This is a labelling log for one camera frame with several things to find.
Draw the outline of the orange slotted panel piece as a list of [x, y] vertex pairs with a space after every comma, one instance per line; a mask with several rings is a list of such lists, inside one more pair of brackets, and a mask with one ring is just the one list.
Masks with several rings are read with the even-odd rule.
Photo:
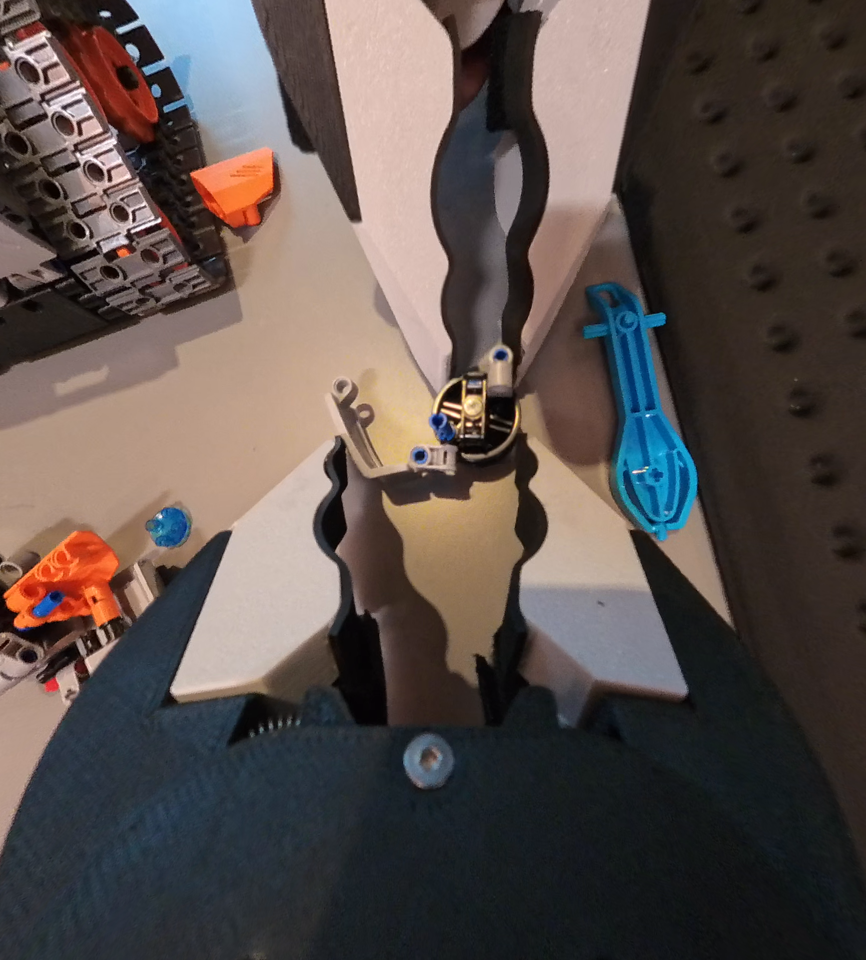
[[265, 205], [277, 196], [280, 176], [273, 150], [263, 147], [190, 174], [206, 208], [235, 230], [258, 227]]

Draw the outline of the small blue translucent dome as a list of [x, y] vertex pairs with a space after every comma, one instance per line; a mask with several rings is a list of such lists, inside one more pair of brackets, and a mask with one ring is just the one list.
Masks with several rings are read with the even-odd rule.
[[166, 506], [148, 519], [144, 528], [156, 547], [175, 549], [184, 546], [189, 540], [193, 522], [185, 508]]

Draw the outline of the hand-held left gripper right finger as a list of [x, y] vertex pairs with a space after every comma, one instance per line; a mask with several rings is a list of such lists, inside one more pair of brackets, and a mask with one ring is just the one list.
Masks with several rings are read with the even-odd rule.
[[498, 630], [500, 696], [527, 683], [551, 690], [558, 708], [612, 693], [684, 700], [626, 523], [536, 439], [518, 441], [514, 479], [523, 553]]

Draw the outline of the grey orange tracked toy robot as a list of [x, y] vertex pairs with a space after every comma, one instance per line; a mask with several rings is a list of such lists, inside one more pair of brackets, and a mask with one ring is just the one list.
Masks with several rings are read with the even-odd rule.
[[129, 2], [0, 1], [0, 375], [227, 286], [204, 164]]

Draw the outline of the black dimpled mat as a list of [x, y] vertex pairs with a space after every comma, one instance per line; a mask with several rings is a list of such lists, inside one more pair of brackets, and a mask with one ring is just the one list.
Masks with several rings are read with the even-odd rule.
[[866, 873], [866, 2], [697, 2], [620, 196], [733, 621]]

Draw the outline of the light grey connector piece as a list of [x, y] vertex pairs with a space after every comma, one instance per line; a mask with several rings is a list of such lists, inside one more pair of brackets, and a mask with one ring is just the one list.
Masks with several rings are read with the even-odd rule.
[[367, 434], [371, 409], [355, 406], [357, 394], [356, 382], [341, 376], [333, 381], [325, 402], [336, 436], [343, 440], [347, 453], [364, 478], [389, 482], [413, 475], [456, 475], [459, 451], [450, 443], [419, 444], [412, 448], [406, 462], [383, 464]]

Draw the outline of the blue plastic separator tool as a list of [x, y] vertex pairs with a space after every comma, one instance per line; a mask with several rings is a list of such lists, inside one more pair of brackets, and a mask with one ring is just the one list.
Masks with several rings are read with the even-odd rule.
[[659, 395], [650, 331], [666, 316], [646, 313], [639, 297], [616, 282], [584, 293], [596, 320], [583, 338], [604, 342], [616, 409], [610, 490], [635, 528], [663, 542], [685, 526], [698, 492], [693, 458]]

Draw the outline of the dark grey orange block assembly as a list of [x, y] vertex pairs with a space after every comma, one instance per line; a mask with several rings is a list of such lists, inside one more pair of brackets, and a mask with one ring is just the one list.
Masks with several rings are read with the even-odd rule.
[[0, 695], [36, 680], [70, 705], [163, 588], [152, 560], [119, 570], [115, 551], [90, 531], [45, 556], [0, 554]]

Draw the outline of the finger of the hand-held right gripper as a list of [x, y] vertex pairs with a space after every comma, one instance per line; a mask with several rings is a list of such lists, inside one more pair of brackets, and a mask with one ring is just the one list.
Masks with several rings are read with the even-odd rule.
[[498, 217], [507, 231], [502, 339], [523, 378], [583, 264], [614, 174], [648, 1], [522, 2], [503, 23]]
[[450, 378], [449, 261], [434, 180], [457, 108], [455, 18], [419, 1], [326, 1], [357, 189], [354, 232], [429, 385]]

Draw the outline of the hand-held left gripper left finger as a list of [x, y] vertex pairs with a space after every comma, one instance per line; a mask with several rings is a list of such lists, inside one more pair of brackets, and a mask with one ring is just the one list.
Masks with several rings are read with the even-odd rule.
[[333, 446], [320, 445], [233, 524], [172, 683], [177, 701], [258, 692], [295, 703], [339, 678], [328, 632], [341, 575], [315, 536]]

